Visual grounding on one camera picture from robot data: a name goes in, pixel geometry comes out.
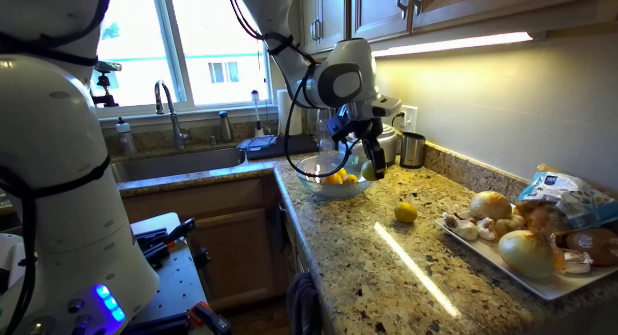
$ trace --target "white platter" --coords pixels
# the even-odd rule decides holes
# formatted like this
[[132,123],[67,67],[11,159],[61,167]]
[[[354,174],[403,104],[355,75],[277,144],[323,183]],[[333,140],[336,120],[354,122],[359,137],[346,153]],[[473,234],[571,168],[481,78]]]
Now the white platter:
[[[469,216],[469,213],[462,212],[459,215],[466,218]],[[495,267],[498,267],[504,271],[504,273],[519,282],[523,285],[523,287],[545,300],[555,300],[559,297],[565,296],[568,293],[576,291],[577,289],[580,289],[581,287],[600,278],[604,278],[608,274],[618,270],[618,266],[592,267],[590,272],[585,274],[554,273],[552,276],[545,279],[527,278],[516,273],[516,271],[513,271],[506,265],[506,263],[504,263],[500,257],[500,254],[498,254],[497,242],[489,242],[480,237],[473,241],[466,241],[449,230],[449,228],[446,227],[444,219],[440,218],[435,221],[435,223],[442,229],[446,230],[446,232],[448,232],[456,240],[463,243],[480,256],[483,256],[483,258],[488,260],[488,262],[492,263]]]

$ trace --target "lemon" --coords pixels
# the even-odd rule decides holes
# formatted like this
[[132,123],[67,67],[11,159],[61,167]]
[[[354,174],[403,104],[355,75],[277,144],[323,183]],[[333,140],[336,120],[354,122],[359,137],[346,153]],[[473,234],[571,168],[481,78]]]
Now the lemon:
[[363,168],[360,170],[360,174],[367,179],[367,181],[377,181],[376,169],[373,167],[373,161],[368,160],[363,164]]
[[417,209],[410,203],[399,202],[395,206],[395,218],[402,223],[414,223],[418,217]]
[[343,184],[344,181],[338,174],[331,174],[328,177],[322,179],[322,183],[324,184]]
[[337,174],[341,177],[341,179],[343,179],[344,177],[346,177],[347,171],[345,168],[341,168],[340,170],[337,171]]
[[349,174],[349,175],[346,175],[346,177],[344,177],[343,181],[344,181],[344,184],[357,183],[358,177],[356,177],[353,174]]

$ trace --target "glass bowl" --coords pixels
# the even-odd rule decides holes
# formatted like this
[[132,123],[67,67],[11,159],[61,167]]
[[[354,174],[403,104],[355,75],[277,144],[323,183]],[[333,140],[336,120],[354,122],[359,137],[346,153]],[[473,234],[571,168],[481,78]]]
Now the glass bowl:
[[[322,153],[320,155],[308,157],[303,161],[300,161],[296,166],[303,170],[303,172],[309,172],[312,174],[326,173],[334,170],[343,160],[342,154],[327,154]],[[349,184],[324,184],[321,183],[323,179],[315,177],[307,177],[305,175],[296,175],[300,182],[303,183],[305,188],[315,194],[318,194],[327,199],[345,199],[351,198],[358,194],[361,194],[371,186],[372,181],[367,181],[360,175],[360,170],[363,164],[359,162],[357,156],[351,155],[344,168],[348,174],[353,174],[358,177],[358,183]]]

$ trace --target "stainless steel sink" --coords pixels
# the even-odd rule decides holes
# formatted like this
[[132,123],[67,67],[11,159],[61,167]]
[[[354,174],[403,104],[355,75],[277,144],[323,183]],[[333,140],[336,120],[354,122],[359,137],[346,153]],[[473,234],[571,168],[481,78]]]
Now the stainless steel sink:
[[117,183],[139,181],[140,179],[164,177],[166,175],[188,174],[230,168],[245,162],[245,152],[236,148],[210,150],[119,161],[111,165]]

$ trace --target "window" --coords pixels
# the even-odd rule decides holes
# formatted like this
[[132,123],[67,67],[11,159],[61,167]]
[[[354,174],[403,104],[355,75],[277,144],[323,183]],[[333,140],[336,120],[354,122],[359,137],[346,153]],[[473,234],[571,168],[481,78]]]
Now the window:
[[214,83],[239,82],[238,62],[208,62],[210,81]]
[[[111,0],[98,56],[122,65],[106,75],[120,106],[98,105],[97,112],[100,117],[152,114],[157,80],[168,86],[178,111],[245,106],[254,89],[270,98],[264,54],[263,43],[238,24],[229,0]],[[94,95],[105,93],[97,85],[100,75],[93,71]]]

